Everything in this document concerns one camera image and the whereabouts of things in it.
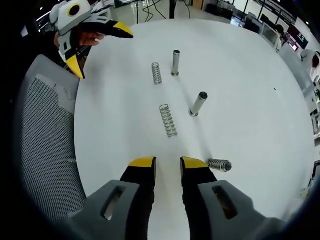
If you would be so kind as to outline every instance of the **white round table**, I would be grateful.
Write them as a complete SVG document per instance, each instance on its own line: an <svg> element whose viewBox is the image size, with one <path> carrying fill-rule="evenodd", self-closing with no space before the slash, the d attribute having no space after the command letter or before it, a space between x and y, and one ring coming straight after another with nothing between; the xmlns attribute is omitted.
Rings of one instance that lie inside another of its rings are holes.
<svg viewBox="0 0 320 240"><path fill-rule="evenodd" d="M107 37L88 56L74 122L77 165L87 196L119 180L128 163L157 157L150 239L188 239L180 157L232 162L213 171L282 218L310 176L313 129L293 74L259 35L205 20L134 25L134 39ZM171 76L180 50L179 76ZM154 85L151 65L160 65ZM192 118L200 92L208 99ZM159 106L169 104L178 136L168 138Z"/></svg>

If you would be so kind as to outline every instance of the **metal spring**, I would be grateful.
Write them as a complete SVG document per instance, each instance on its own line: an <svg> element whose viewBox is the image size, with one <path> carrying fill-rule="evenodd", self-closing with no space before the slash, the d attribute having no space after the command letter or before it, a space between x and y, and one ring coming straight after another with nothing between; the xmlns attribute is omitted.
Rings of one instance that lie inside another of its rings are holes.
<svg viewBox="0 0 320 240"><path fill-rule="evenodd" d="M161 84L162 83L162 78L161 78L161 72L160 72L160 67L159 63L154 62L152 63L152 74L153 74L153 82L155 85Z"/></svg>
<svg viewBox="0 0 320 240"><path fill-rule="evenodd" d="M165 127L166 135L169 138L171 138L173 136L177 136L178 135L177 129L174 124L174 120L171 116L169 105L163 104L159 107L159 109L160 109L161 117L162 117L163 124Z"/></svg>
<svg viewBox="0 0 320 240"><path fill-rule="evenodd" d="M232 164L228 160L208 159L207 164L210 168L219 170L221 172L228 172L232 168Z"/></svg>

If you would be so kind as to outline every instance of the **gray mesh chair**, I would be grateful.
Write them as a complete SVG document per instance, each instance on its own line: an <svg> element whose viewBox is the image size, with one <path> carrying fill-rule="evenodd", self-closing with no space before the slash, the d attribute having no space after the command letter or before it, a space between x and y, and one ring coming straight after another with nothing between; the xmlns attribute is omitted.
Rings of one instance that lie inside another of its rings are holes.
<svg viewBox="0 0 320 240"><path fill-rule="evenodd" d="M39 55L15 108L15 163L29 196L53 222L80 211L86 200L74 145L78 86L74 75Z"/></svg>

